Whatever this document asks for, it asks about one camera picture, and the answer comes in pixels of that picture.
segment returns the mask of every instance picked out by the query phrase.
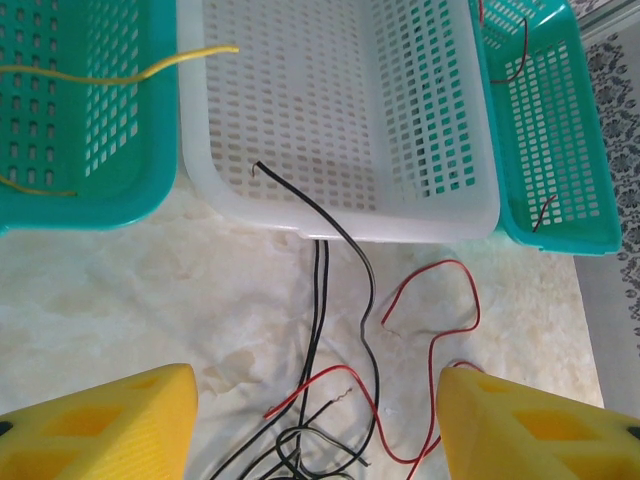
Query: gray carpet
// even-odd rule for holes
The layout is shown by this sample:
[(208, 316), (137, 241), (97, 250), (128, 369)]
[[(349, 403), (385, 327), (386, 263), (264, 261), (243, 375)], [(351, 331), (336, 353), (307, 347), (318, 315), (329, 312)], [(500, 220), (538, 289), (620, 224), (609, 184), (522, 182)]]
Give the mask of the gray carpet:
[(587, 51), (623, 246), (617, 255), (576, 258), (605, 406), (640, 417), (640, 28)]
[(582, 18), (589, 13), (595, 12), (598, 8), (611, 3), (612, 0), (569, 0), (576, 17)]

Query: yellow wire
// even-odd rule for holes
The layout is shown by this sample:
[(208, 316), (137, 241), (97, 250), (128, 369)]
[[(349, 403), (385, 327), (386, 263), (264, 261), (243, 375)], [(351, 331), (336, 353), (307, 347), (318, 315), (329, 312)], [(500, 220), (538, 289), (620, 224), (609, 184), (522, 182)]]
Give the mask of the yellow wire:
[[(57, 78), (67, 82), (81, 83), (83, 85), (107, 85), (107, 86), (122, 86), (131, 85), (133, 83), (141, 83), (162, 70), (169, 68), (181, 62), (188, 60), (194, 60), (197, 58), (208, 57), (210, 55), (218, 55), (221, 53), (238, 53), (240, 48), (235, 45), (220, 45), (217, 47), (205, 47), (197, 50), (191, 50), (188, 52), (177, 53), (170, 57), (164, 58), (159, 62), (151, 65), (146, 70), (133, 75), (131, 77), (113, 77), (113, 78), (93, 78), (93, 77), (77, 77), (75, 75), (68, 75), (66, 73), (57, 72), (55, 70), (47, 70), (44, 68), (29, 67), (26, 65), (0, 65), (0, 74), (3, 73), (30, 73), (32, 75), (41, 75), (43, 77)], [(12, 182), (8, 178), (0, 175), (0, 183), (7, 185), (8, 187), (17, 190), (18, 192), (27, 193), (30, 195), (49, 195), (58, 197), (75, 197), (78, 194), (76, 192), (51, 192), (47, 190), (38, 190), (35, 188), (23, 187), (15, 182)]]
[(76, 192), (50, 192), (48, 190), (38, 190), (35, 188), (23, 187), (22, 185), (18, 185), (16, 182), (12, 182), (2, 175), (0, 175), (0, 183), (11, 187), (18, 192), (28, 193), (29, 195), (47, 195), (50, 197), (76, 197), (78, 195)]

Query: red wire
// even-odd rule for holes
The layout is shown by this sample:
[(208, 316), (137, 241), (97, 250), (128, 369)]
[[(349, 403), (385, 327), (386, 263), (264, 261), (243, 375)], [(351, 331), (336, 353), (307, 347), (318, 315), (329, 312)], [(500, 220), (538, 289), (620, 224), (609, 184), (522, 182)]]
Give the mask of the red wire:
[(462, 270), (464, 271), (464, 273), (467, 275), (467, 279), (469, 280), (469, 284), (471, 285), (471, 291), (473, 293), (473, 299), (475, 301), (476, 304), (476, 320), (473, 323), (473, 325), (471, 325), (468, 328), (460, 328), (460, 329), (454, 329), (454, 330), (449, 330), (446, 332), (442, 332), (438, 335), (436, 335), (435, 337), (433, 337), (431, 339), (431, 343), (429, 344), (429, 353), (428, 353), (428, 357), (427, 357), (427, 362), (428, 362), (428, 375), (429, 375), (429, 400), (431, 402), (431, 412), (430, 412), (430, 419), (429, 419), (429, 433), (427, 433), (427, 439), (424, 442), (424, 446), (422, 447), (422, 451), (420, 452), (420, 455), (418, 456), (418, 458), (416, 459), (413, 468), (411, 469), (411, 472), (409, 473), (409, 476), (407, 477), (408, 479), (412, 479), (413, 476), (415, 475), (416, 471), (418, 470), (418, 467), (420, 467), (420, 463), (422, 463), (422, 460), (424, 460), (424, 458), (429, 455), (429, 453), (431, 453), (433, 451), (433, 449), (435, 448), (435, 443), (434, 445), (432, 445), (431, 447), (429, 447), (429, 442), (431, 440), (431, 436), (433, 435), (433, 430), (435, 428), (435, 387), (434, 387), (434, 381), (433, 381), (433, 350), (434, 347), (436, 345), (436, 342), (438, 340), (440, 340), (441, 338), (447, 337), (449, 335), (456, 335), (458, 333), (469, 333), (474, 331), (476, 328), (478, 328), (478, 325), (480, 325), (480, 316), (481, 316), (481, 312), (480, 312), (480, 298), (478, 295), (478, 288), (476, 286), (475, 280), (473, 279), (473, 275), (471, 275), (471, 272), (469, 271), (469, 269), (462, 263), (459, 262), (458, 260), (442, 260), (440, 262), (434, 263), (433, 265), (428, 265), (426, 267), (422, 267), (418, 270), (416, 270), (415, 272), (413, 272), (411, 275), (409, 275), (409, 277), (407, 277), (407, 279), (402, 282), (400, 284), (400, 288), (398, 288), (398, 292), (396, 293), (395, 298), (393, 299), (393, 302), (391, 302), (391, 306), (389, 307), (389, 309), (387, 310), (387, 313), (384, 315), (384, 317), (382, 318), (382, 325), (384, 325), (387, 320), (389, 319), (389, 317), (391, 316), (391, 313), (393, 312), (394, 308), (396, 307), (398, 300), (400, 300), (400, 296), (402, 295), (402, 292), (404, 291), (404, 289), (407, 287), (407, 285), (411, 282), (411, 280), (413, 280), (414, 278), (416, 278), (418, 275), (421, 275), (424, 272), (428, 272), (429, 270), (432, 270), (434, 268), (440, 267), (442, 265), (446, 265), (446, 264), (453, 264), (453, 265), (457, 265), (460, 268), (462, 268)]
[(527, 63), (527, 54), (529, 53), (529, 21), (527, 17), (522, 17), (522, 21), (524, 22), (524, 53), (522, 54), (522, 60), (520, 61), (520, 67), (518, 71), (514, 73), (511, 77), (504, 80), (491, 80), (493, 85), (503, 85), (506, 83), (513, 82), (516, 78), (520, 76), (520, 74), (524, 70), (524, 66)]
[(549, 208), (549, 205), (551, 205), (551, 203), (558, 198), (557, 195), (552, 195), (551, 197), (549, 197), (547, 199), (546, 202), (544, 202), (544, 205), (542, 206), (542, 210), (540, 210), (540, 216), (538, 217), (538, 221), (536, 222), (536, 226), (533, 227), (533, 233), (536, 233), (538, 231), (538, 228), (540, 228), (540, 225), (542, 224), (542, 220), (544, 220), (544, 214), (547, 212), (547, 209)]
[[(383, 319), (382, 319), (382, 324), (384, 325), (385, 322), (389, 319), (389, 316), (391, 315), (391, 313), (393, 312), (394, 308), (396, 307), (398, 300), (400, 299), (400, 296), (402, 295), (402, 292), (404, 291), (404, 289), (407, 287), (407, 285), (414, 279), (416, 278), (418, 275), (427, 272), (429, 270), (432, 270), (434, 268), (440, 267), (442, 265), (446, 265), (446, 264), (453, 264), (453, 265), (457, 265), (460, 268), (462, 268), (465, 272), (465, 274), (467, 275), (467, 279), (469, 280), (469, 284), (471, 285), (471, 290), (473, 293), (473, 298), (475, 301), (475, 305), (476, 305), (476, 320), (473, 323), (473, 325), (469, 328), (461, 328), (461, 329), (454, 329), (454, 330), (449, 330), (443, 333), (440, 333), (438, 335), (436, 335), (435, 337), (433, 337), (433, 339), (431, 340), (431, 343), (429, 344), (429, 354), (428, 354), (428, 371), (429, 371), (429, 400), (431, 402), (431, 415), (430, 415), (430, 423), (429, 423), (429, 433), (427, 434), (427, 438), (425, 440), (424, 446), (422, 447), (420, 454), (412, 459), (402, 459), (400, 457), (398, 457), (392, 450), (391, 447), (389, 446), (387, 439), (385, 437), (384, 434), (384, 429), (382, 427), (382, 420), (380, 418), (380, 415), (378, 414), (378, 411), (376, 409), (375, 406), (375, 402), (373, 401), (373, 399), (371, 398), (371, 395), (369, 393), (369, 391), (367, 390), (367, 387), (365, 386), (364, 382), (362, 381), (362, 379), (360, 378), (360, 376), (357, 374), (357, 372), (349, 367), (348, 365), (334, 365), (332, 367), (326, 368), (323, 371), (317, 373), (316, 375), (314, 375), (313, 377), (311, 377), (307, 382), (305, 382), (300, 388), (298, 388), (295, 392), (293, 392), (288, 398), (286, 398), (282, 403), (280, 403), (279, 405), (277, 405), (274, 408), (271, 408), (267, 413), (265, 413), (264, 418), (266, 420), (268, 420), (269, 418), (273, 417), (274, 415), (276, 415), (279, 411), (281, 411), (283, 408), (285, 408), (287, 405), (289, 405), (290, 403), (292, 403), (293, 401), (295, 401), (295, 399), (302, 394), (302, 392), (304, 392), (307, 388), (309, 388), (313, 383), (315, 383), (317, 380), (319, 380), (320, 378), (324, 377), (325, 375), (328, 375), (329, 373), (338, 371), (338, 370), (345, 370), (347, 372), (349, 372), (353, 378), (356, 380), (356, 382), (358, 383), (358, 386), (360, 387), (360, 389), (362, 390), (362, 393), (364, 394), (367, 403), (369, 404), (369, 407), (371, 407), (371, 411), (373, 412), (373, 416), (375, 418), (376, 421), (376, 426), (378, 428), (378, 432), (380, 434), (380, 441), (382, 443), (382, 446), (385, 450), (385, 452), (389, 455), (389, 457), (391, 457), (395, 462), (402, 464), (402, 465), (411, 465), (413, 464), (413, 467), (411, 469), (411, 472), (409, 473), (409, 476), (407, 477), (407, 480), (411, 480), (413, 479), (416, 471), (418, 470), (420, 464), (422, 463), (422, 461), (433, 451), (435, 450), (435, 448), (440, 444), (441, 438), (440, 436), (438, 436), (438, 438), (436, 438), (436, 440), (429, 445), (429, 442), (431, 441), (431, 436), (433, 435), (433, 430), (434, 430), (434, 423), (435, 423), (435, 395), (434, 395), (434, 381), (433, 381), (433, 350), (434, 350), (434, 346), (436, 344), (436, 342), (438, 340), (440, 340), (441, 338), (444, 338), (446, 336), (449, 335), (455, 335), (458, 333), (467, 333), (467, 332), (472, 332), (473, 330), (475, 330), (476, 328), (478, 328), (478, 325), (480, 324), (480, 298), (478, 295), (478, 288), (476, 286), (475, 280), (473, 279), (473, 276), (471, 275), (471, 272), (469, 271), (469, 269), (462, 263), (459, 262), (458, 260), (442, 260), (440, 262), (434, 263), (433, 265), (428, 265), (426, 267), (420, 268), (418, 270), (416, 270), (415, 272), (413, 272), (409, 277), (407, 277), (406, 280), (404, 280), (401, 284), (400, 287), (398, 288), (398, 291), (396, 293), (395, 298), (393, 299), (393, 302), (391, 303), (391, 306), (389, 307), (389, 309), (387, 310), (387, 312), (385, 313)], [(468, 366), (471, 368), (474, 368), (476, 370), (482, 371), (479, 367), (477, 367), (476, 365), (473, 365), (470, 362), (466, 362), (466, 361), (459, 361), (456, 362), (454, 364), (454, 367), (459, 367), (459, 366)]]
[(478, 8), (480, 9), (480, 25), (484, 26), (484, 1), (478, 0)]

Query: wire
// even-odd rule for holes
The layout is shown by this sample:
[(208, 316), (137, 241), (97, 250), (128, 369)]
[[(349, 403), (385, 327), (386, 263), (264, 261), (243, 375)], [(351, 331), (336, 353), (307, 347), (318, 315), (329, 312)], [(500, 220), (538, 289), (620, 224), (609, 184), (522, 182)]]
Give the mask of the wire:
[(196, 58), (208, 57), (210, 55), (218, 55), (221, 53), (238, 53), (240, 48), (235, 45), (221, 45), (216, 47), (205, 47), (197, 50), (190, 50), (188, 52), (176, 53), (170, 57), (164, 58), (159, 62), (153, 64), (146, 70), (132, 75), (130, 77), (113, 77), (113, 78), (94, 78), (94, 77), (80, 77), (76, 75), (69, 75), (67, 73), (61, 73), (56, 70), (47, 70), (44, 68), (29, 67), (27, 65), (0, 65), (0, 74), (2, 73), (31, 73), (33, 75), (42, 75), (44, 77), (57, 78), (67, 82), (81, 83), (83, 85), (107, 85), (107, 86), (122, 86), (131, 85), (133, 83), (141, 83), (149, 78), (153, 77), (162, 70), (169, 68), (178, 63), (186, 62), (188, 60), (194, 60)]
[(480, 26), (484, 26), (484, 15), (485, 15), (484, 0), (478, 0), (478, 8), (479, 8), (478, 18), (480, 20)]
[[(480, 298), (478, 295), (478, 289), (475, 283), (475, 280), (473, 279), (473, 275), (471, 274), (471, 272), (468, 270), (468, 268), (462, 264), (461, 262), (459, 262), (458, 260), (452, 260), (452, 259), (447, 259), (447, 260), (442, 260), (440, 262), (434, 263), (432, 265), (428, 265), (426, 267), (420, 268), (418, 270), (416, 270), (415, 272), (413, 272), (409, 277), (407, 277), (406, 280), (404, 280), (401, 284), (400, 287), (397, 290), (396, 296), (393, 300), (393, 302), (391, 303), (391, 305), (389, 306), (387, 312), (385, 313), (383, 319), (382, 319), (382, 324), (384, 325), (384, 323), (387, 322), (387, 320), (389, 319), (389, 317), (391, 316), (391, 313), (394, 311), (398, 300), (400, 299), (404, 289), (407, 287), (407, 285), (417, 276), (421, 275), (424, 272), (427, 272), (429, 270), (432, 270), (434, 268), (438, 268), (442, 265), (446, 265), (446, 264), (453, 264), (453, 265), (457, 265), (460, 268), (463, 269), (463, 271), (465, 272), (467, 279), (469, 280), (470, 286), (471, 286), (471, 290), (472, 290), (472, 294), (473, 294), (473, 298), (474, 298), (474, 302), (475, 302), (475, 306), (476, 306), (476, 320), (473, 323), (473, 325), (471, 325), (468, 328), (461, 328), (461, 329), (453, 329), (453, 330), (448, 330), (446, 332), (442, 332), (436, 336), (433, 337), (433, 339), (431, 340), (431, 343), (429, 344), (429, 354), (428, 354), (428, 376), (429, 376), (429, 400), (431, 402), (431, 413), (430, 413), (430, 421), (429, 421), (429, 431), (427, 434), (427, 439), (425, 440), (424, 446), (422, 447), (422, 450), (420, 451), (420, 454), (412, 459), (402, 459), (400, 457), (398, 457), (392, 450), (391, 447), (389, 446), (389, 443), (387, 442), (387, 439), (385, 437), (384, 434), (384, 430), (382, 427), (382, 422), (380, 419), (380, 416), (378, 414), (377, 411), (377, 405), (374, 403), (373, 399), (371, 398), (371, 395), (369, 394), (369, 392), (366, 389), (366, 386), (364, 385), (364, 382), (362, 381), (362, 379), (360, 378), (360, 376), (356, 373), (355, 370), (353, 370), (351, 367), (347, 366), (347, 365), (334, 365), (333, 367), (329, 367), (325, 370), (323, 370), (322, 372), (314, 375), (313, 377), (311, 377), (304, 385), (302, 385), (301, 387), (298, 388), (298, 390), (296, 390), (293, 394), (291, 394), (287, 399), (285, 399), (280, 405), (270, 409), (265, 415), (264, 418), (265, 419), (269, 419), (271, 418), (273, 415), (277, 414), (278, 411), (280, 411), (283, 408), (286, 408), (287, 405), (289, 405), (291, 402), (293, 402), (300, 394), (302, 394), (302, 392), (309, 388), (310, 385), (312, 385), (314, 382), (316, 382), (318, 379), (322, 378), (325, 375), (328, 375), (331, 372), (337, 371), (337, 370), (345, 370), (347, 372), (349, 372), (354, 379), (356, 380), (356, 382), (358, 383), (358, 386), (360, 387), (360, 389), (362, 390), (367, 403), (369, 404), (369, 406), (371, 407), (371, 410), (373, 412), (377, 427), (378, 427), (378, 433), (380, 434), (380, 441), (382, 443), (382, 446), (385, 450), (385, 452), (397, 463), (399, 464), (403, 464), (403, 465), (411, 465), (413, 464), (413, 468), (409, 474), (409, 476), (407, 477), (408, 479), (412, 479), (413, 476), (415, 475), (418, 467), (420, 466), (420, 464), (422, 463), (422, 461), (427, 457), (427, 455), (429, 455), (440, 443), (440, 438), (438, 437), (433, 444), (430, 444), (431, 441), (431, 437), (433, 435), (433, 430), (435, 427), (435, 387), (434, 387), (434, 381), (433, 381), (433, 352), (434, 352), (434, 347), (435, 344), (437, 343), (438, 340), (447, 337), (449, 335), (455, 335), (455, 334), (459, 334), (459, 333), (468, 333), (468, 332), (472, 332), (474, 331), (476, 328), (478, 328), (478, 326), (480, 325), (480, 318), (481, 318), (481, 309), (480, 309)], [(459, 366), (470, 366), (472, 368), (481, 370), (479, 367), (473, 365), (470, 362), (467, 361), (460, 361), (460, 362), (456, 362), (456, 364), (454, 364), (454, 366), (459, 367)]]
[(544, 214), (547, 212), (547, 209), (556, 198), (558, 198), (557, 195), (552, 195), (547, 199), (546, 202), (544, 202), (544, 205), (542, 206), (542, 210), (540, 210), (540, 216), (538, 217), (538, 221), (536, 222), (535, 227), (533, 227), (533, 233), (536, 233), (540, 228), (540, 225), (542, 225), (542, 220), (544, 220)]
[[(141, 83), (149, 78), (153, 77), (155, 74), (161, 72), (162, 70), (169, 68), (173, 65), (176, 65), (181, 62), (186, 62), (188, 60), (193, 60), (196, 58), (208, 57), (210, 55), (218, 55), (221, 53), (238, 53), (240, 49), (234, 45), (221, 45), (216, 47), (205, 47), (200, 48), (198, 50), (191, 50), (188, 52), (177, 53), (170, 57), (164, 58), (154, 65), (150, 66), (146, 70), (143, 70), (141, 73), (137, 75), (133, 75), (131, 77), (113, 77), (113, 78), (93, 78), (93, 77), (78, 77), (75, 75), (69, 75), (66, 73), (61, 73), (56, 70), (47, 70), (44, 68), (37, 67), (29, 67), (27, 65), (0, 65), (0, 76), (3, 73), (27, 73), (32, 75), (41, 75), (43, 77), (51, 77), (57, 78), (59, 80), (64, 80), (67, 82), (73, 83), (81, 83), (84, 85), (107, 85), (107, 86), (116, 86), (116, 85), (131, 85), (133, 83)], [(76, 197), (78, 196), (77, 192), (73, 191), (64, 191), (64, 192), (55, 192), (49, 190), (39, 190), (35, 188), (23, 187), (8, 178), (0, 175), (0, 183), (6, 185), (7, 187), (11, 187), (14, 190), (26, 193), (29, 195), (42, 195), (42, 196), (51, 196), (51, 197)]]
[[(318, 410), (315, 414), (313, 414), (309, 420), (307, 420), (304, 425), (311, 425), (314, 421), (316, 421), (318, 419), (318, 417), (320, 417), (320, 415), (322, 415), (331, 405), (333, 405), (336, 402), (339, 402), (341, 399), (343, 398), (343, 396), (338, 397), (337, 399), (333, 399), (333, 400), (329, 400), (327, 403), (325, 403), (322, 408), (320, 408), (320, 410)], [(286, 439), (284, 439), (284, 442), (288, 442), (290, 440), (292, 440), (297, 434), (293, 433), (290, 436), (288, 436)], [(264, 461), (265, 458), (267, 458), (269, 455), (271, 455), (273, 452), (276, 451), (276, 446), (274, 445), (273, 447), (271, 447), (269, 450), (265, 451), (264, 453), (262, 453), (259, 457), (257, 457), (256, 459), (254, 459), (240, 474), (240, 476), (238, 477), (238, 480), (244, 480), (260, 463), (262, 463)]]
[[(296, 448), (286, 459), (287, 461), (292, 460), (293, 458), (300, 456), (300, 449)], [(270, 469), (267, 473), (262, 475), (258, 480), (267, 480), (271, 475), (276, 473), (278, 470), (282, 468), (282, 462), (278, 465), (275, 465), (272, 469)]]
[[(322, 242), (323, 246), (324, 246), (324, 251), (325, 251), (325, 262), (324, 262), (324, 274), (323, 274), (323, 279), (322, 279), (322, 303), (320, 304), (320, 321), (319, 321), (319, 325), (317, 328), (317, 332), (315, 333), (315, 339), (313, 339), (313, 347), (312, 344), (309, 344), (309, 355), (307, 356), (307, 360), (306, 363), (307, 365), (305, 365), (306, 368), (306, 375), (305, 375), (305, 381), (309, 380), (309, 377), (311, 377), (311, 372), (313, 371), (313, 363), (315, 361), (315, 357), (316, 357), (316, 351), (318, 349), (318, 343), (320, 342), (320, 337), (322, 336), (322, 330), (324, 328), (324, 322), (325, 322), (325, 318), (326, 318), (326, 314), (327, 314), (327, 296), (329, 294), (329, 242), (324, 241)], [(314, 296), (314, 305), (318, 305), (318, 275), (314, 274), (313, 276), (313, 296)], [(314, 308), (314, 316), (317, 317), (318, 315), (318, 308)], [(298, 416), (298, 427), (302, 428), (304, 427), (304, 414), (307, 408), (307, 399), (309, 396), (309, 390), (305, 390), (304, 394), (302, 395), (302, 405), (300, 406), (300, 415)], [(296, 437), (296, 449), (300, 450), (300, 442), (301, 442), (301, 436), (297, 435)], [(295, 461), (295, 465), (296, 467), (299, 467), (300, 464), (302, 462), (302, 455), (299, 455), (296, 458)]]
[(50, 197), (76, 197), (78, 194), (72, 191), (66, 192), (55, 192), (49, 190), (38, 190), (36, 188), (23, 187), (22, 185), (17, 184), (16, 182), (12, 182), (7, 177), (0, 175), (0, 183), (6, 185), (7, 187), (11, 187), (18, 192), (27, 193), (29, 195), (43, 195)]
[[(311, 198), (309, 198), (303, 192), (298, 190), (296, 187), (291, 185), (285, 179), (283, 179), (282, 177), (280, 177), (279, 175), (271, 171), (271, 169), (269, 169), (269, 167), (267, 167), (262, 162), (257, 162), (256, 164), (254, 164), (252, 170), (254, 170), (255, 168), (259, 168), (260, 170), (262, 170), (265, 174), (267, 174), (268, 177), (270, 177), (276, 183), (280, 184), (281, 186), (289, 190), (291, 193), (296, 195), (304, 203), (306, 203), (308, 206), (313, 208), (322, 218), (324, 218), (340, 234), (340, 236), (345, 239), (345, 241), (349, 244), (349, 246), (356, 252), (356, 254), (358, 255), (358, 257), (360, 257), (360, 260), (362, 261), (367, 271), (367, 277), (369, 280), (369, 300), (367, 301), (367, 306), (360, 320), (360, 342), (364, 346), (369, 356), (369, 359), (371, 361), (371, 366), (373, 369), (373, 381), (374, 381), (373, 411), (374, 412), (373, 412), (372, 419), (369, 422), (369, 428), (365, 436), (365, 439), (363, 441), (363, 444), (360, 447), (360, 449), (357, 450), (358, 457), (360, 457), (369, 446), (369, 443), (371, 442), (371, 438), (373, 437), (373, 433), (375, 431), (378, 405), (380, 403), (380, 369), (378, 367), (378, 362), (373, 353), (373, 350), (371, 349), (371, 346), (369, 345), (369, 342), (366, 339), (366, 324), (367, 324), (367, 320), (369, 319), (369, 315), (371, 314), (371, 310), (373, 309), (373, 304), (375, 302), (375, 295), (376, 295), (376, 280), (375, 280), (375, 274), (373, 272), (373, 267), (371, 266), (371, 262), (369, 261), (369, 258), (367, 257), (367, 255), (364, 253), (362, 248), (360, 248), (360, 246), (355, 242), (355, 240), (353, 240), (351, 235), (349, 235), (346, 232), (346, 230), (342, 228), (342, 226), (331, 215), (329, 215), (320, 205), (318, 205), (316, 202), (314, 202)], [(345, 464), (338, 467), (334, 471), (325, 474), (325, 478), (329, 476), (335, 476), (337, 474), (340, 474), (341, 472), (344, 472), (348, 467), (353, 465), (356, 459), (357, 459), (356, 457), (351, 458)]]
[(524, 66), (527, 63), (527, 55), (529, 53), (529, 21), (527, 20), (527, 17), (522, 17), (522, 22), (524, 23), (524, 52), (522, 53), (522, 59), (520, 60), (520, 67), (518, 67), (516, 73), (509, 78), (504, 80), (491, 80), (493, 85), (506, 85), (511, 83), (524, 71)]
[[(312, 352), (315, 352), (315, 348), (317, 348), (317, 345), (315, 348), (314, 348), (314, 345), (316, 344), (316, 333), (318, 329), (318, 302), (315, 301), (315, 299), (319, 297), (319, 294), (317, 293), (317, 288), (318, 288), (317, 277), (320, 272), (320, 242), (318, 240), (314, 241), (314, 251), (315, 251), (315, 255), (314, 255), (314, 264), (313, 264), (313, 270), (314, 270), (314, 273), (313, 273), (314, 275), (313, 323), (311, 325), (311, 334), (309, 336), (309, 346), (307, 347), (307, 358), (305, 359), (305, 364), (302, 368), (302, 373), (300, 374), (300, 380), (298, 381), (298, 385), (302, 385), (305, 381), (305, 378), (307, 378), (307, 365), (310, 361)], [(284, 417), (288, 413), (288, 411), (291, 409), (292, 406), (293, 405), (290, 405), (288, 408), (280, 412), (280, 414), (278, 414), (273, 420), (263, 425), (251, 438), (249, 438), (249, 440), (247, 440), (243, 445), (241, 445), (240, 448), (238, 448), (238, 450), (236, 450), (229, 458), (227, 458), (227, 460), (225, 460), (213, 472), (211, 477), (209, 477), (209, 480), (215, 480), (216, 478), (218, 478), (220, 474), (222, 474), (222, 472), (224, 472), (229, 467), (229, 465), (231, 465), (238, 457), (244, 454), (251, 447), (251, 445), (257, 442), (267, 431), (271, 429), (271, 427), (273, 427), (282, 417)]]
[[(365, 460), (363, 460), (358, 453), (354, 452), (352, 449), (350, 449), (349, 447), (346, 447), (344, 445), (342, 445), (340, 442), (337, 442), (336, 440), (334, 440), (333, 438), (331, 438), (329, 435), (327, 435), (326, 433), (322, 432), (321, 430), (318, 430), (317, 428), (313, 428), (313, 427), (309, 427), (309, 426), (305, 426), (305, 427), (291, 427), (291, 428), (287, 428), (285, 430), (283, 430), (282, 432), (280, 432), (280, 434), (278, 435), (278, 437), (276, 438), (276, 452), (278, 453), (278, 456), (280, 457), (280, 460), (282, 462), (282, 464), (284, 466), (286, 466), (287, 468), (289, 468), (289, 470), (291, 470), (292, 472), (296, 471), (296, 468), (290, 464), (290, 462), (287, 460), (286, 455), (283, 452), (283, 447), (284, 447), (284, 437), (286, 437), (287, 435), (293, 433), (296, 435), (297, 438), (300, 438), (301, 433), (303, 432), (309, 432), (312, 433), (314, 435), (316, 435), (317, 437), (320, 437), (322, 440), (324, 440), (325, 442), (327, 442), (329, 445), (332, 445), (346, 453), (348, 453), (349, 455), (351, 455), (351, 457), (355, 458), (357, 461), (359, 461), (362, 465), (364, 465), (365, 467), (369, 466), (369, 463), (366, 462)], [(312, 476), (318, 476), (321, 478), (326, 478), (327, 474), (311, 474)]]
[(431, 436), (433, 435), (433, 430), (435, 428), (435, 414), (436, 414), (436, 411), (435, 411), (435, 385), (434, 385), (434, 380), (433, 380), (433, 351), (434, 351), (435, 345), (438, 342), (438, 340), (440, 340), (442, 338), (448, 337), (450, 335), (456, 335), (456, 334), (459, 334), (459, 333), (470, 333), (470, 332), (473, 332), (480, 325), (480, 318), (481, 318), (480, 297), (478, 295), (478, 287), (476, 286), (476, 283), (475, 283), (475, 280), (473, 278), (473, 275), (471, 274), (469, 269), (462, 262), (460, 262), (458, 260), (453, 260), (453, 259), (441, 260), (441, 261), (436, 262), (436, 263), (434, 263), (432, 265), (427, 265), (426, 267), (419, 268), (418, 270), (413, 272), (411, 275), (409, 275), (409, 277), (407, 277), (407, 279), (404, 280), (400, 284), (400, 287), (398, 288), (396, 296), (393, 299), (393, 302), (391, 303), (391, 305), (389, 306), (389, 309), (387, 310), (387, 312), (383, 316), (382, 322), (381, 322), (382, 325), (384, 326), (384, 324), (389, 320), (389, 317), (391, 316), (393, 310), (395, 309), (396, 305), (398, 304), (398, 301), (400, 300), (400, 296), (402, 295), (402, 292), (404, 291), (404, 289), (407, 287), (407, 285), (409, 285), (409, 283), (414, 278), (416, 278), (417, 276), (419, 276), (419, 275), (421, 275), (421, 274), (423, 274), (425, 272), (433, 270), (434, 268), (438, 268), (440, 266), (447, 265), (447, 264), (456, 265), (456, 266), (460, 267), (464, 271), (465, 275), (467, 276), (467, 279), (469, 280), (469, 284), (471, 286), (471, 292), (473, 294), (473, 300), (474, 300), (475, 306), (476, 306), (476, 319), (475, 319), (473, 325), (471, 325), (470, 327), (468, 327), (468, 328), (458, 328), (458, 329), (453, 329), (453, 330), (449, 330), (449, 331), (446, 331), (446, 332), (439, 333), (438, 335), (434, 336), (431, 339), (431, 342), (429, 343), (429, 353), (428, 353), (428, 357), (427, 357), (427, 362), (428, 362), (427, 370), (428, 370), (428, 377), (429, 377), (428, 378), (428, 380), (429, 380), (429, 400), (431, 402), (431, 411), (430, 411), (430, 419), (429, 419), (429, 432), (427, 433), (427, 439), (425, 440), (425, 443), (424, 443), (424, 446), (422, 447), (422, 451), (420, 452), (420, 455), (418, 457), (416, 457), (416, 459), (414, 459), (414, 465), (413, 465), (413, 468), (411, 469), (411, 472), (409, 473), (409, 476), (407, 477), (408, 479), (413, 478), (413, 476), (415, 475), (416, 471), (420, 467), (420, 464), (422, 463), (422, 461), (437, 446), (437, 442), (434, 443), (433, 445), (429, 446), (429, 442), (431, 441)]

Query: white plastic basket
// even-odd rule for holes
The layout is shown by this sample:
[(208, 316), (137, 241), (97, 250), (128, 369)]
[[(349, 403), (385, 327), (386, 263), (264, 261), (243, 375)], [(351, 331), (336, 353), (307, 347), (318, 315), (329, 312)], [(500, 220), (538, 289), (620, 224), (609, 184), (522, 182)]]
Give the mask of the white plastic basket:
[(180, 50), (238, 55), (180, 66), (189, 176), (224, 215), (336, 233), (264, 174), (324, 206), (355, 238), (489, 235), (499, 210), (466, 0), (179, 0)]

